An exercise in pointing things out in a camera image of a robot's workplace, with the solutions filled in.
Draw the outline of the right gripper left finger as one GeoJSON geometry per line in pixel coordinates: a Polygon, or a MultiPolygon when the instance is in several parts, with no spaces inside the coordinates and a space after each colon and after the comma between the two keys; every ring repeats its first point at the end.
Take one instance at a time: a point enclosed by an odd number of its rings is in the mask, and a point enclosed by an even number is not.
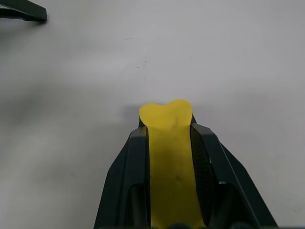
{"type": "Polygon", "coordinates": [[[148,131],[133,130],[110,166],[93,229],[150,228],[148,131]]]}

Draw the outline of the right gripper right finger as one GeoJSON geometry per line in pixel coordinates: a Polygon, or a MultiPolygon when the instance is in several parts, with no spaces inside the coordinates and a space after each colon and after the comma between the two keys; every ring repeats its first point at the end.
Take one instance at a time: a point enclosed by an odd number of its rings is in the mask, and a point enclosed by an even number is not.
{"type": "Polygon", "coordinates": [[[245,167],[208,127],[190,127],[196,192],[209,229],[277,227],[245,167]]]}

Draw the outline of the yellow and black eraser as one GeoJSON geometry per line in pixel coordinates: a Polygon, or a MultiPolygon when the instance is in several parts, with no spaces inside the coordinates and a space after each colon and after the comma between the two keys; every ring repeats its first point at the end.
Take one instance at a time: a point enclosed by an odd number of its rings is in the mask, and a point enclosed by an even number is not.
{"type": "Polygon", "coordinates": [[[151,226],[204,227],[190,140],[192,106],[185,100],[150,103],[140,108],[139,115],[148,129],[151,226]]]}

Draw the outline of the black framed whiteboard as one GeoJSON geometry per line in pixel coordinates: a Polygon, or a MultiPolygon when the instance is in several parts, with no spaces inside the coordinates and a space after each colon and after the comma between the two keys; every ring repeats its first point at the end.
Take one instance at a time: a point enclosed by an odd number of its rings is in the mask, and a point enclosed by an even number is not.
{"type": "Polygon", "coordinates": [[[29,0],[0,0],[0,18],[19,19],[33,22],[46,22],[47,11],[44,7],[29,0]]]}

